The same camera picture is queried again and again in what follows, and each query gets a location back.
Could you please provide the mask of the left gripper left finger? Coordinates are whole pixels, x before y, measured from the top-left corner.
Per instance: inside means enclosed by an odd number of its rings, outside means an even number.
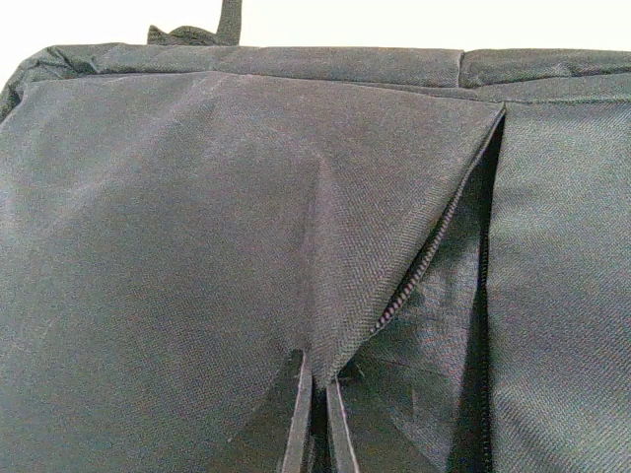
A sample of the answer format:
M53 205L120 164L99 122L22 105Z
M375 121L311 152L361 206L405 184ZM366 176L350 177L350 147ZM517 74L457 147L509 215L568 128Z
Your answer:
M313 376L294 351L244 427L213 456L213 472L303 472L309 446Z

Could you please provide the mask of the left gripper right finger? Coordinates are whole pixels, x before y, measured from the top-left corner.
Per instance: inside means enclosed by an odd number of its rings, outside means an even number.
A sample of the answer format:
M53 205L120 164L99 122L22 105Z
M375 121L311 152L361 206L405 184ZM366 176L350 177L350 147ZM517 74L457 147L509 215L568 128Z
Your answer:
M326 388L329 450L334 472L435 472L395 426L360 379L337 378Z

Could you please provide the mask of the black student backpack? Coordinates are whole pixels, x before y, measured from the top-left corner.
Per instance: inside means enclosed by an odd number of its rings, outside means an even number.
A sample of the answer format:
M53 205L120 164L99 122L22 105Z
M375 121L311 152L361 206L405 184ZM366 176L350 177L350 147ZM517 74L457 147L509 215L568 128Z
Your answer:
M213 472L294 351L435 472L630 468L630 55L51 46L1 92L1 468Z

